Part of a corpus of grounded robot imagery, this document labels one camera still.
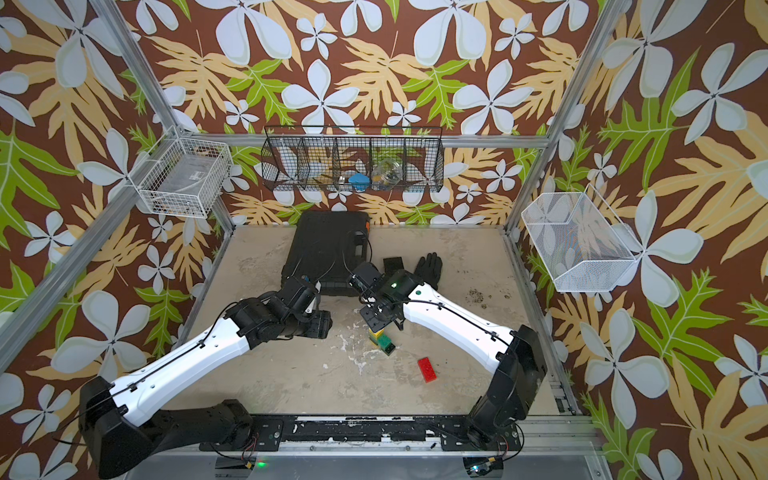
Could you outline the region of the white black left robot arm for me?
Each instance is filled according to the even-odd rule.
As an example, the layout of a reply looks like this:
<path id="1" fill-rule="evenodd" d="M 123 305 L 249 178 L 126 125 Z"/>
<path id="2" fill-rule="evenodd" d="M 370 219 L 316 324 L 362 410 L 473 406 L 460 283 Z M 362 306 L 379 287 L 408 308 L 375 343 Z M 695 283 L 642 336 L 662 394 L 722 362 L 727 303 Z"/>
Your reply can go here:
<path id="1" fill-rule="evenodd" d="M 165 406 L 208 373 L 262 344 L 326 338 L 333 322 L 318 304 L 318 290 L 293 277 L 278 291 L 227 305 L 207 330 L 151 364 L 113 381 L 96 377 L 87 382 L 80 393 L 78 431 L 99 478 L 119 477 L 150 456 L 178 447 L 249 447 L 253 419 L 237 400 L 196 409 Z"/>

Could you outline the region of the dark green lego brick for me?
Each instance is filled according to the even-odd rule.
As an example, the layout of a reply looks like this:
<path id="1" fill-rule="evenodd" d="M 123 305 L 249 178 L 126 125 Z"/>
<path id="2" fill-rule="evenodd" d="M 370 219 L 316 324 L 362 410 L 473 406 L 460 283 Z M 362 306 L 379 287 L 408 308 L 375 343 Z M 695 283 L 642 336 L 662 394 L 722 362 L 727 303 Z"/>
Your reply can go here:
<path id="1" fill-rule="evenodd" d="M 387 356 L 390 356 L 396 349 L 396 346 L 387 335 L 381 335 L 376 337 L 375 343 L 378 346 L 378 348 Z"/>

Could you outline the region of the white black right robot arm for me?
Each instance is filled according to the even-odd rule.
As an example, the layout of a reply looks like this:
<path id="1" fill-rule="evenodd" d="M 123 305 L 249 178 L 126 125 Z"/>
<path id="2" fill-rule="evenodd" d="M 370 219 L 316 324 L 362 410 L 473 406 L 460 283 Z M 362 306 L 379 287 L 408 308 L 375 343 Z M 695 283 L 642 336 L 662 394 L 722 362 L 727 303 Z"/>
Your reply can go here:
<path id="1" fill-rule="evenodd" d="M 490 449 L 498 437 L 527 418 L 548 373 L 535 330 L 527 325 L 514 330 L 494 324 L 404 269 L 386 277 L 365 262 L 352 272 L 348 283 L 359 294 L 360 315 L 372 332 L 409 321 L 461 348 L 492 375 L 486 393 L 465 417 L 462 439 Z"/>

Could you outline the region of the yellow lego brick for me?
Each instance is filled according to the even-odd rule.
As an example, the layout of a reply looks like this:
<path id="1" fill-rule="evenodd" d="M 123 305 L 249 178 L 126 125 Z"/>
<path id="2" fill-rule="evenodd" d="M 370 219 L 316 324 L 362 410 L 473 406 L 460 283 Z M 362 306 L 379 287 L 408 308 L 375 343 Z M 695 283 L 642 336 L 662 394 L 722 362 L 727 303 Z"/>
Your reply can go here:
<path id="1" fill-rule="evenodd" d="M 368 337 L 369 337 L 369 339 L 371 340 L 371 342 L 374 345 L 378 345 L 379 344 L 379 339 L 381 337 L 385 337 L 385 333 L 384 333 L 383 330 L 378 331 L 378 332 L 374 332 L 373 330 L 368 329 Z"/>

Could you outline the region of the red lego brick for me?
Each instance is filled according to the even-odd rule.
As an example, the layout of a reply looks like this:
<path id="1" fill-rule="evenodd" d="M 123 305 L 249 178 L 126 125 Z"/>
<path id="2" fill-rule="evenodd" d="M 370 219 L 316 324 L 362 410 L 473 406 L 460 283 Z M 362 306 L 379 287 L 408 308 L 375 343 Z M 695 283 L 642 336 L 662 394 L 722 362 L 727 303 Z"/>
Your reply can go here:
<path id="1" fill-rule="evenodd" d="M 419 359 L 417 365 L 425 383 L 431 383 L 437 379 L 437 374 L 428 357 Z"/>

